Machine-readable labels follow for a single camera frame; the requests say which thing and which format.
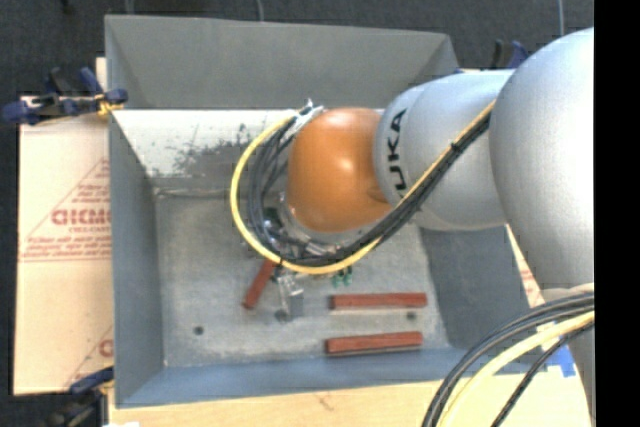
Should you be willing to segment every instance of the yellow cable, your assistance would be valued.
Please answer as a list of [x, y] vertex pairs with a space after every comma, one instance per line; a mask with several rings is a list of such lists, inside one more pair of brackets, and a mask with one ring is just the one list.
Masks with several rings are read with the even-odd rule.
[[563, 336], [571, 331], [580, 329], [586, 326], [588, 323], [595, 319], [595, 312], [591, 311], [583, 313], [578, 317], [560, 322], [544, 331], [541, 331], [535, 335], [525, 338], [521, 342], [517, 343], [513, 347], [510, 347], [506, 351], [502, 352], [499, 356], [493, 358], [484, 367], [482, 367], [464, 386], [457, 388], [451, 395], [449, 400], [450, 406], [446, 407], [444, 414], [442, 415], [437, 427], [447, 427], [453, 425], [453, 419], [460, 409], [460, 405], [464, 400], [471, 395], [473, 390], [478, 387], [483, 381], [491, 377], [498, 370], [505, 365], [511, 363], [515, 359], [519, 358], [523, 354], [534, 349], [538, 345], [542, 345], [549, 340]]
[[[476, 116], [474, 120], [471, 123], [469, 123], [462, 132], [460, 132], [460, 134], [456, 137], [456, 139], [453, 141], [452, 144], [455, 145], [459, 143], [467, 135], [467, 133], [470, 132], [475, 127], [475, 125], [482, 118], [484, 118], [489, 112], [491, 112], [491, 109], [493, 109], [494, 104], [495, 104], [495, 100], [493, 100], [489, 105], [487, 105], [487, 107], [485, 107], [482, 110], [482, 112], [480, 112], [480, 114], [478, 114], [478, 116]], [[262, 144], [268, 137], [270, 137], [272, 134], [274, 134], [277, 130], [279, 130], [281, 127], [283, 127], [286, 123], [288, 123], [291, 119], [295, 118], [296, 116], [297, 114], [287, 116], [282, 120], [274, 123], [272, 126], [270, 126], [261, 134], [259, 134], [253, 141], [251, 141], [249, 146], [247, 146], [247, 149], [240, 156], [240, 159], [238, 160], [238, 163], [236, 164], [236, 167], [234, 169], [233, 176], [231, 177], [231, 189], [229, 192], [229, 202], [231, 204], [231, 215], [233, 216], [233, 220], [236, 224], [236, 227], [238, 228], [238, 231], [240, 231], [240, 234], [242, 235], [242, 237], [258, 254], [260, 254], [264, 258], [267, 258], [268, 260], [271, 260], [273, 263], [282, 265], [283, 267], [290, 269], [294, 272], [300, 272], [304, 274], [315, 274], [315, 275], [331, 274], [331, 273], [346, 269], [347, 267], [350, 267], [351, 265], [356, 263], [358, 260], [363, 258], [367, 253], [369, 253], [373, 248], [375, 248], [378, 245], [382, 237], [376, 238], [369, 244], [363, 246], [361, 249], [359, 249], [352, 255], [344, 258], [343, 260], [340, 260], [339, 262], [323, 265], [319, 267], [299, 265], [299, 264], [295, 264], [285, 260], [279, 254], [274, 253], [273, 251], [263, 246], [260, 243], [260, 241], [253, 235], [253, 233], [251, 233], [251, 231], [247, 228], [246, 224], [242, 220], [242, 217], [240, 215], [240, 208], [238, 206], [238, 189], [240, 184], [240, 177], [242, 176], [242, 172], [244, 171], [244, 168], [247, 162], [249, 161], [249, 158], [251, 157], [253, 152], [258, 148], [258, 146], [260, 146], [260, 144]], [[429, 166], [429, 168], [422, 174], [420, 179], [413, 184], [413, 186], [409, 189], [407, 194], [400, 199], [398, 204], [394, 207], [394, 210], [399, 208], [400, 205], [402, 205], [405, 201], [407, 201], [411, 197], [411, 195], [418, 189], [418, 187], [420, 187], [420, 185], [429, 177], [429, 175], [431, 175], [433, 170], [436, 169], [437, 166], [444, 160], [444, 158], [448, 154], [448, 151], [449, 149], [447, 148], [438, 156], [438, 158], [431, 164], [431, 166]]]

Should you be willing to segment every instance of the kuka logo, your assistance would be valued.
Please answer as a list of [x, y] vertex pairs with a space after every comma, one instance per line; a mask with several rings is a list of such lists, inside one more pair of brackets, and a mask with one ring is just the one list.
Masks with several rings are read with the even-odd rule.
[[397, 181], [394, 185], [398, 194], [400, 194], [400, 197], [403, 196], [403, 191], [407, 188], [407, 182], [404, 179], [400, 166], [391, 163], [400, 160], [400, 155], [397, 152], [398, 143], [400, 143], [400, 124], [402, 123], [402, 117], [406, 112], [407, 109], [403, 109], [392, 118], [390, 128], [396, 133], [396, 135], [394, 139], [392, 139], [391, 136], [387, 137], [387, 148], [389, 150], [389, 153], [387, 153], [387, 162], [390, 163], [389, 172], [396, 175]]
[[58, 209], [51, 212], [51, 222], [58, 226], [77, 224], [110, 224], [111, 210], [93, 208], [83, 209]]

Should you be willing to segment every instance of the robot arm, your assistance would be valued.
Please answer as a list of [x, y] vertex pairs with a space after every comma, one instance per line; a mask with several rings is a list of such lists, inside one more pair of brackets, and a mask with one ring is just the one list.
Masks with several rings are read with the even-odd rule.
[[[508, 224], [543, 290], [593, 283], [593, 59], [589, 29], [547, 45], [516, 70], [458, 73], [414, 87], [381, 114], [325, 111], [295, 138], [284, 137], [283, 125], [254, 169], [275, 166], [269, 159], [292, 143], [280, 211], [287, 236], [257, 218], [253, 228], [262, 233], [252, 245], [296, 272], [352, 265], [394, 233], [393, 222], [406, 222], [407, 198], [438, 162], [437, 186], [410, 211], [415, 223], [443, 231]], [[459, 151], [460, 134], [489, 115]], [[250, 214], [261, 215], [265, 190], [253, 189]], [[363, 231], [370, 236], [358, 238]], [[593, 332], [572, 349], [595, 418]]]

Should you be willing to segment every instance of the gray bin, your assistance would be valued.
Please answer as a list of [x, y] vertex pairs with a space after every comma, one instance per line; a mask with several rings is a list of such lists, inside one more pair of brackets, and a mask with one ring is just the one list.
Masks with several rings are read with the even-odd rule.
[[[247, 141], [311, 98], [384, 108], [456, 67], [447, 36], [413, 31], [108, 16], [116, 404], [119, 407], [441, 379], [525, 310], [504, 229], [407, 225], [354, 268], [351, 287], [301, 278], [305, 315], [281, 323], [275, 285], [240, 303], [261, 260], [226, 197]], [[341, 292], [424, 291], [412, 312], [335, 314]], [[327, 337], [419, 330], [421, 350], [327, 358]]]

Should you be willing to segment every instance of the clamp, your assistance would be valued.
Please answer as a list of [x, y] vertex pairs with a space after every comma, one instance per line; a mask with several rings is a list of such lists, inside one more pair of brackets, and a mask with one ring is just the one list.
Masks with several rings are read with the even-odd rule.
[[2, 108], [2, 117], [7, 123], [36, 125], [71, 116], [95, 112], [106, 115], [113, 109], [122, 108], [129, 99], [125, 89], [104, 91], [93, 71], [84, 67], [79, 73], [84, 91], [75, 96], [65, 96], [63, 91], [72, 90], [59, 68], [53, 68], [45, 80], [45, 94], [30, 100], [18, 100]]
[[103, 385], [113, 379], [113, 367], [107, 367], [72, 384], [69, 394], [73, 400], [51, 413], [39, 427], [102, 427], [109, 422], [108, 400]]

